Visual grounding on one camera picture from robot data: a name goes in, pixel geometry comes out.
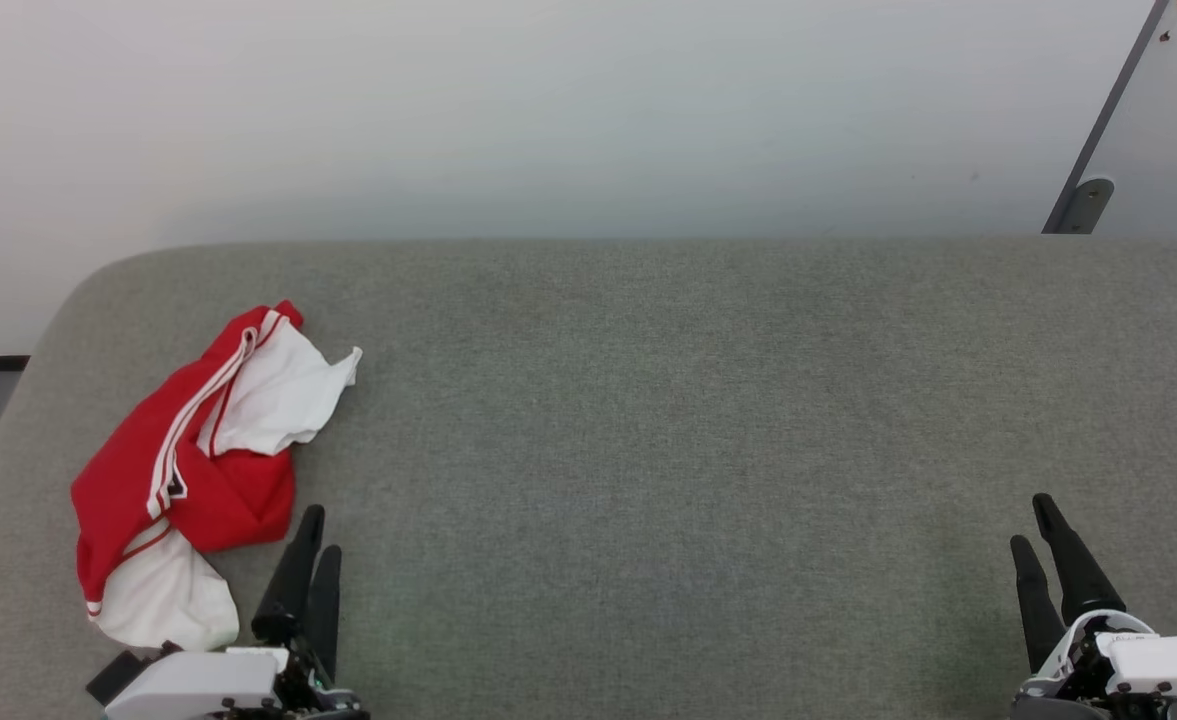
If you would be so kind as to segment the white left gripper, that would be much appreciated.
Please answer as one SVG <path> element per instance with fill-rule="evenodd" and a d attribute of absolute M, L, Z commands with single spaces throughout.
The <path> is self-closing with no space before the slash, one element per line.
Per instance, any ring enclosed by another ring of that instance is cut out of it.
<path fill-rule="evenodd" d="M 324 525 L 322 505 L 306 507 L 251 619 L 257 641 L 272 646 L 291 644 L 304 621 L 312 651 L 125 651 L 102 671 L 104 719 L 368 719 L 358 694 L 333 684 L 344 552 L 331 544 L 315 566 Z"/>

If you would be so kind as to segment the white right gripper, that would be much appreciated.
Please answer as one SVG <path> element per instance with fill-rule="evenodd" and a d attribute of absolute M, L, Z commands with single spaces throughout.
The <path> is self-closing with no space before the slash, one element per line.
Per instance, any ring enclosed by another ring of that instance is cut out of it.
<path fill-rule="evenodd" d="M 1048 493 L 1033 515 L 1053 556 L 1060 614 L 1026 536 L 1010 538 L 1024 647 L 1032 676 L 1013 719 L 1177 719 L 1177 635 L 1161 635 L 1128 606 Z"/>

